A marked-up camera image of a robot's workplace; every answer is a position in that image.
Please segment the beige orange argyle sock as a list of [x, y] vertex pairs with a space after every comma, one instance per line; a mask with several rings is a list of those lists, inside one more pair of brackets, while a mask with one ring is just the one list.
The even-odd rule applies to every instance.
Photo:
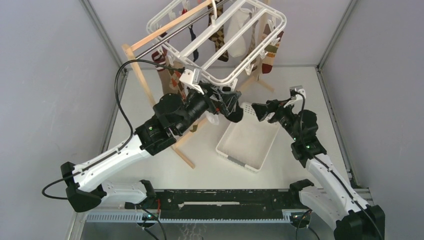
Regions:
[[168, 75], [170, 77], [170, 82], [168, 86], [170, 87], [170, 92], [179, 94], [181, 98], [185, 101], [186, 96], [186, 90], [182, 82], [180, 82], [181, 73], [172, 69], [168, 69]]

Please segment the white plastic clip hanger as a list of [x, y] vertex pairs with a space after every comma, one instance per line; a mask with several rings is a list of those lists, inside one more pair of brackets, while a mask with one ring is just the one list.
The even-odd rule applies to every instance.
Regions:
[[[250, 75], [254, 67], [253, 61], [256, 60], [257, 57], [264, 58], [268, 54], [266, 47], [278, 42], [280, 39], [279, 33], [286, 28], [288, 21], [284, 13], [259, 0], [235, 0], [228, 9], [224, 10], [221, 15], [218, 15], [218, 8], [223, 6], [226, 2], [224, 0], [220, 2], [212, 0], [203, 2], [178, 18], [173, 19], [167, 25], [153, 31], [153, 25], [161, 20], [166, 13], [172, 12], [179, 3], [180, 1], [178, 0], [172, 1], [166, 8], [151, 19], [146, 26], [149, 35], [132, 47], [137, 49], [146, 44], [148, 40], [155, 40], [157, 43], [152, 46], [152, 49], [164, 46], [164, 48], [181, 63], [196, 67], [197, 64], [190, 60], [188, 56], [210, 38], [217, 39], [219, 48], [214, 55], [201, 65], [201, 73], [207, 81], [218, 87], [230, 87], [234, 89], [238, 81], [238, 76], [242, 72], [246, 72], [247, 75]], [[202, 33], [198, 34], [183, 50], [177, 50], [168, 42], [169, 39], [210, 13], [212, 13], [212, 17], [210, 18], [211, 24]], [[267, 22], [270, 26], [270, 33], [268, 33], [267, 37], [257, 43], [255, 48], [227, 77], [216, 78], [209, 73], [208, 69], [219, 59], [219, 57], [223, 56], [225, 53], [230, 54], [232, 48], [240, 47], [239, 41], [242, 39], [244, 33], [251, 29], [264, 15], [270, 16]]]

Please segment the black sock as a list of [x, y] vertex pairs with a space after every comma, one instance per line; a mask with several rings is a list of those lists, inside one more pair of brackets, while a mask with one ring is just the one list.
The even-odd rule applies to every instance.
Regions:
[[232, 123], [239, 123], [243, 119], [243, 116], [244, 116], [244, 109], [240, 107], [239, 104], [236, 104], [234, 111], [232, 111], [231, 114], [226, 116], [226, 119]]

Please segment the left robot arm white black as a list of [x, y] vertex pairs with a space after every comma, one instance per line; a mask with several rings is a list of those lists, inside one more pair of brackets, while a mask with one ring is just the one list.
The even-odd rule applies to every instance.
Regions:
[[120, 184], [109, 182], [109, 177], [174, 145], [177, 137], [205, 112], [239, 122], [243, 117], [240, 97], [240, 91], [205, 82], [200, 84], [200, 90], [191, 89], [186, 99], [176, 93], [164, 95], [153, 106], [153, 116], [132, 128], [126, 141], [84, 163], [61, 165], [68, 202], [77, 213], [90, 211], [106, 202], [140, 204], [145, 209], [153, 207], [157, 196], [150, 181]]

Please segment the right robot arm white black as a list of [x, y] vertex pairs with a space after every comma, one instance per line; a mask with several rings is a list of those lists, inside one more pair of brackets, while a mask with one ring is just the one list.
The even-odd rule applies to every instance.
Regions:
[[290, 185], [289, 203], [295, 208], [308, 207], [333, 231], [336, 240], [385, 239], [385, 213], [379, 205], [370, 205], [337, 171], [320, 143], [316, 113], [302, 108], [293, 113], [288, 100], [268, 100], [253, 103], [252, 108], [261, 121], [278, 123], [294, 140], [294, 158], [319, 182], [322, 194], [308, 180]]

